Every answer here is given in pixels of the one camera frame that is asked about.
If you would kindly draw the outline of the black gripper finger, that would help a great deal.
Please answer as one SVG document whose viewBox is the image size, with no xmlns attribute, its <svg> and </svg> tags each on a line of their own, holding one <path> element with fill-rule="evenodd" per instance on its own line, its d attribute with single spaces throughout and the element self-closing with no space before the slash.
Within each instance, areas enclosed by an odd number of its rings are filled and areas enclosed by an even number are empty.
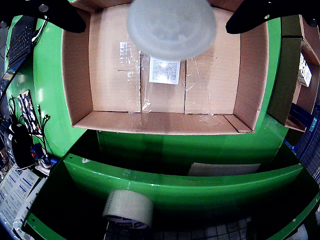
<svg viewBox="0 0 320 240">
<path fill-rule="evenodd" d="M 0 27 L 9 28 L 16 16 L 29 16 L 47 20 L 72 33 L 83 33 L 86 23 L 67 0 L 2 0 Z"/>
<path fill-rule="evenodd" d="M 318 0 L 245 0 L 225 25 L 229 34 L 243 34 L 276 18 L 301 15 L 311 27 L 320 25 Z"/>
</svg>

